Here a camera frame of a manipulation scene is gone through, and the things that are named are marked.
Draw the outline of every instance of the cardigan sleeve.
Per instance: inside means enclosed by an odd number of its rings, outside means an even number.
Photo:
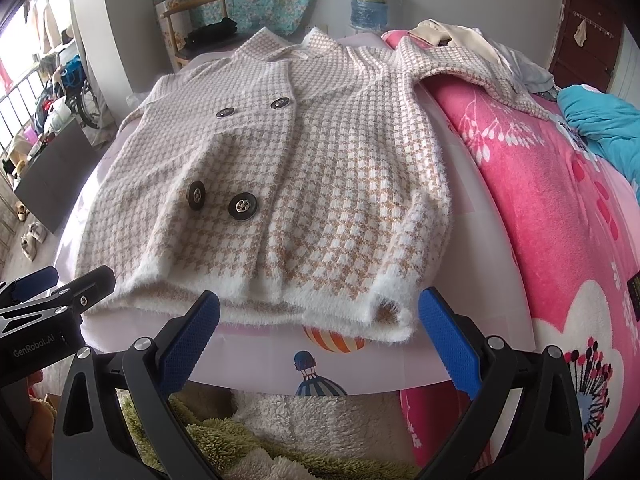
[[[395,63],[411,83],[436,74],[451,74],[483,87],[498,102],[533,117],[548,120],[548,112],[533,100],[527,89],[503,67],[461,46],[440,46],[423,50],[411,38],[402,38]]]

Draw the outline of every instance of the blue plastic bottle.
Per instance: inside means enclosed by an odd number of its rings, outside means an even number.
[[[363,30],[386,30],[387,0],[351,0],[351,25]]]

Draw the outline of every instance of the slipper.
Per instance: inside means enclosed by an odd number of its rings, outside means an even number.
[[[43,243],[45,238],[47,237],[47,230],[44,228],[40,222],[33,222],[29,225],[29,232],[36,239],[37,242]]]
[[[29,210],[25,208],[22,202],[15,203],[15,213],[18,215],[18,220],[20,222],[24,222],[27,219],[27,215],[29,214]]]
[[[20,239],[20,247],[22,248],[22,254],[32,262],[38,252],[36,248],[36,239],[31,233],[25,233]]]

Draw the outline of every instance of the cardigan button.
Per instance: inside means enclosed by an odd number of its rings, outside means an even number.
[[[251,193],[240,193],[229,202],[229,214],[236,220],[248,220],[258,211],[258,199]]]
[[[207,191],[204,189],[204,184],[199,180],[194,180],[189,184],[187,190],[187,202],[189,207],[194,211],[199,211],[204,206],[204,199],[207,196]]]
[[[236,109],[231,107],[231,106],[229,108],[222,108],[222,110],[220,110],[216,114],[216,117],[219,118],[219,119],[222,119],[224,117],[229,117],[229,115],[232,115],[235,111],[236,111]]]
[[[289,99],[288,97],[281,97],[271,103],[271,108],[273,108],[274,110],[277,110],[278,108],[284,108],[285,106],[288,106],[290,102],[291,99]]]

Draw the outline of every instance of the cardigan collar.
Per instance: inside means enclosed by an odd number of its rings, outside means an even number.
[[[281,57],[311,59],[342,48],[340,43],[317,27],[300,44],[290,43],[263,27],[236,50],[236,56],[259,61],[274,61]]]

